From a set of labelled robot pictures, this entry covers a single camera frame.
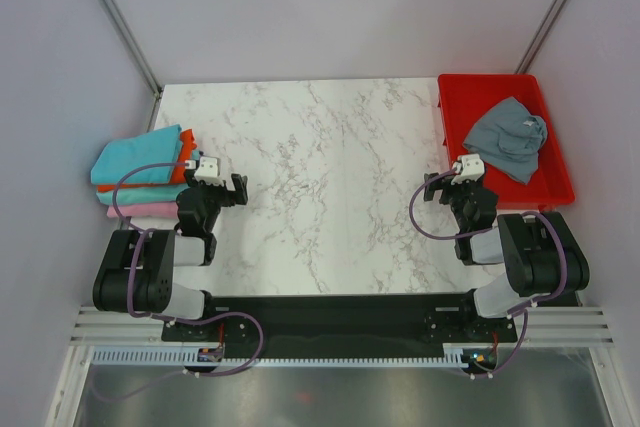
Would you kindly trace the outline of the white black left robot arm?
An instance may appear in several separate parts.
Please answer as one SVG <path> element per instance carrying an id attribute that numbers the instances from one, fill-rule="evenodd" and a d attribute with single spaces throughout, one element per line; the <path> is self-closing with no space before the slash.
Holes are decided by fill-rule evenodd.
<path id="1" fill-rule="evenodd" d="M 95 308 L 183 321 L 198 340 L 215 336 L 220 318 L 206 307 L 208 293 L 175 283 L 174 269 L 211 264 L 217 246 L 213 228 L 221 211 L 248 202 L 248 178 L 234 173 L 231 181 L 228 188 L 192 175 L 177 196 L 174 228 L 115 231 L 93 284 Z"/>

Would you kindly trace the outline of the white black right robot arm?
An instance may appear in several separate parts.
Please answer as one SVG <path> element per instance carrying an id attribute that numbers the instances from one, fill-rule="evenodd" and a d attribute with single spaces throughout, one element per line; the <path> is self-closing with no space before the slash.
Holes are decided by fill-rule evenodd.
<path id="1" fill-rule="evenodd" d="M 418 192 L 426 202 L 439 193 L 439 202 L 450 208 L 458 232 L 447 238 L 458 260 L 505 268 L 468 295 L 470 307 L 457 318 L 465 338 L 481 340 L 493 330 L 494 318 L 515 317 L 586 288 L 588 262 L 560 213 L 498 214 L 499 197 L 481 178 L 458 184 L 453 179 L 450 172 L 426 174 Z"/>

